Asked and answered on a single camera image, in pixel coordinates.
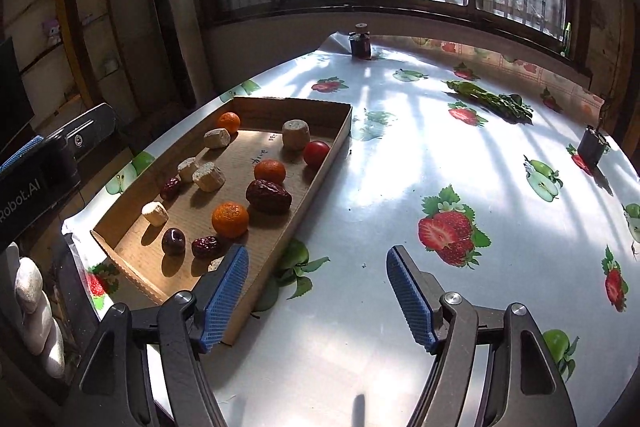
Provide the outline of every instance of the metal screw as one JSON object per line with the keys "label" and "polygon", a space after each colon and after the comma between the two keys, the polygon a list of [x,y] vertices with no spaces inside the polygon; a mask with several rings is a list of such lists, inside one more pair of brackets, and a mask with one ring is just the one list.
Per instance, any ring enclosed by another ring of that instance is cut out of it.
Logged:
{"label": "metal screw", "polygon": [[444,294],[444,300],[447,304],[455,306],[456,304],[460,304],[460,302],[462,302],[462,296],[456,292],[447,292]]}
{"label": "metal screw", "polygon": [[189,302],[191,300],[191,292],[188,292],[187,290],[183,290],[181,292],[178,292],[177,294],[175,294],[174,299],[177,300],[178,302],[180,302],[180,304],[184,304],[185,302]]}
{"label": "metal screw", "polygon": [[520,304],[518,302],[514,302],[511,305],[511,311],[516,315],[526,315],[527,307],[524,304]]}

